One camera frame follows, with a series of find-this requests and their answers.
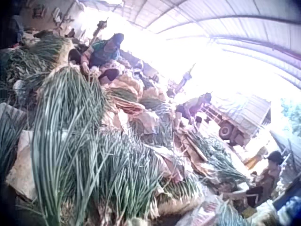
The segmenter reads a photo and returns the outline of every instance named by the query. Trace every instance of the wall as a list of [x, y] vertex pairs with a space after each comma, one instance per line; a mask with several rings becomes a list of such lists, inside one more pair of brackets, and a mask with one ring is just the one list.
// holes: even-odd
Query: wall
[[[72, 2], [73, 0], [35, 0], [31, 8], [23, 8], [21, 11], [20, 16], [23, 20], [24, 27], [31, 27], [37, 30], [46, 30], [46, 29], [55, 28], [55, 24], [53, 22], [51, 13], [56, 7], [58, 7], [60, 8], [62, 14], [64, 15], [68, 10], [68, 8], [70, 7], [70, 5], [72, 4]], [[46, 14], [42, 19], [32, 18], [33, 9], [37, 4], [44, 4], [47, 8]], [[80, 34], [80, 28], [82, 24], [80, 20], [77, 20], [77, 18], [79, 17], [81, 12], [83, 12], [83, 10], [81, 9], [78, 3], [75, 3], [69, 12], [69, 15], [73, 19], [75, 19], [75, 21], [70, 22], [68, 24], [67, 23], [62, 24], [63, 34], [64, 31], [68, 32], [67, 30], [65, 30], [68, 26], [74, 28], [76, 35]]]

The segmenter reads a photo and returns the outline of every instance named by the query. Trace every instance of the metal roof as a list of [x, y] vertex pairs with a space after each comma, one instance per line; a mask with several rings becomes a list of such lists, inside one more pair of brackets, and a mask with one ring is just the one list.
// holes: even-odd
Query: metal roof
[[167, 40], [213, 39], [224, 51], [282, 69], [280, 76], [301, 89], [301, 10], [293, 0], [79, 1]]

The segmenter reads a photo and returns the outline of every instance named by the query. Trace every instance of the blue object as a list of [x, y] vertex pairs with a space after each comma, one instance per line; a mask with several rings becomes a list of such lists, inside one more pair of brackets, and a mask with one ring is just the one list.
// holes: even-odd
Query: blue object
[[294, 196], [285, 205], [288, 216], [293, 219], [301, 211], [301, 198]]

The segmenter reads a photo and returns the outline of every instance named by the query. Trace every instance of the dark hat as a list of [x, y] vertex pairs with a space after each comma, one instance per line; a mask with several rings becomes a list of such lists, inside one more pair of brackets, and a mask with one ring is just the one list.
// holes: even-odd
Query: dark hat
[[278, 165], [281, 165], [283, 163], [283, 157], [279, 151], [273, 151], [269, 156], [267, 157], [268, 160], [271, 160], [274, 163], [277, 163]]
[[120, 45], [121, 45], [121, 43], [123, 42], [123, 40], [124, 40], [124, 34], [122, 34], [122, 33], [117, 33], [117, 34], [114, 34], [113, 36], [112, 36], [112, 41], [114, 42], [114, 44], [118, 47], [118, 48], [120, 48]]
[[210, 93], [205, 93], [204, 99], [207, 101], [207, 103], [211, 102], [212, 96]]

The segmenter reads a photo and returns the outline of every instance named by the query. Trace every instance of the truck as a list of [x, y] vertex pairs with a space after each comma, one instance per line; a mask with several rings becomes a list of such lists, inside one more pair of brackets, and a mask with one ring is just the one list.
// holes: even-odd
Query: truck
[[271, 102], [254, 94], [215, 96], [212, 102], [201, 109], [206, 114], [205, 122], [215, 121], [219, 126], [219, 136], [229, 140], [231, 146], [246, 146], [260, 129], [270, 124]]

